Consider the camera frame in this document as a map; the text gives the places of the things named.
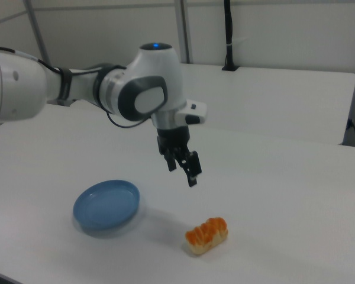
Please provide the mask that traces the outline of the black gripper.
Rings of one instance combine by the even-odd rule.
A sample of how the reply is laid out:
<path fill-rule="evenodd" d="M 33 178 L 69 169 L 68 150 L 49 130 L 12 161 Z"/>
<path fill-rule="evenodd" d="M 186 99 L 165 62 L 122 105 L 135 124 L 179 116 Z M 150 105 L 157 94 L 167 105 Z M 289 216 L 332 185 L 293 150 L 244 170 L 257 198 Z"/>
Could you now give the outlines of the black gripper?
<path fill-rule="evenodd" d="M 170 130 L 157 129 L 159 153 L 164 156 L 168 170 L 176 170 L 176 160 L 187 175 L 189 187 L 197 184 L 197 176 L 202 173 L 201 164 L 196 151 L 189 152 L 187 143 L 190 139 L 188 126 Z"/>

